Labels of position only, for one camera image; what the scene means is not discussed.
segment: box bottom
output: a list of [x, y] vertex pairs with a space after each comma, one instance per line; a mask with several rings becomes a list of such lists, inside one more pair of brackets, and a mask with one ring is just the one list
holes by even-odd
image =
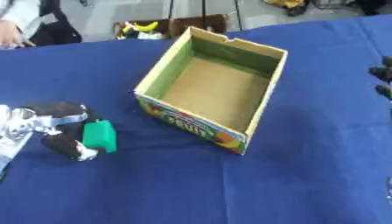
[[244, 132], [269, 85], [269, 77], [256, 70], [196, 55], [161, 100]]

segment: blue tablecloth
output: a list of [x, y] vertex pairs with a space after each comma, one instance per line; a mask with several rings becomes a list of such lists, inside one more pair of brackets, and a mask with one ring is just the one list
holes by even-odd
[[0, 102], [84, 102], [119, 151], [70, 161], [32, 139], [0, 185], [2, 224], [389, 224], [389, 104], [368, 68], [392, 55], [392, 17], [229, 33], [290, 52], [239, 157], [146, 115], [130, 94], [171, 41], [0, 52]]

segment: fruit box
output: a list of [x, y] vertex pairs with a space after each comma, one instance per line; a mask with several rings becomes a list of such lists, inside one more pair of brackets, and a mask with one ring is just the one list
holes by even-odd
[[244, 154], [287, 52], [190, 27], [135, 89], [143, 109]]

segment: green cube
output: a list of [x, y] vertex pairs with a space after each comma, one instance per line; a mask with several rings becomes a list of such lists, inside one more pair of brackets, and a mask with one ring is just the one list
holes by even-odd
[[116, 151], [116, 131], [110, 121], [87, 123], [83, 130], [83, 144], [88, 148], [105, 148], [106, 152]]

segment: printed label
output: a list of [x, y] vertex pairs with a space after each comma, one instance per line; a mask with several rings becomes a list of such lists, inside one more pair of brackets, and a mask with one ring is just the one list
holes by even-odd
[[200, 137], [204, 137], [205, 139], [215, 142], [225, 148], [229, 148], [236, 153], [242, 154], [245, 150], [245, 140], [243, 139], [243, 136], [237, 137], [231, 135], [223, 128], [217, 129], [212, 125], [207, 125], [204, 120], [182, 113], [174, 108], [145, 101], [144, 98], [139, 98], [139, 101], [149, 114], [157, 116], [171, 125], [175, 125], [182, 130], [187, 130]]

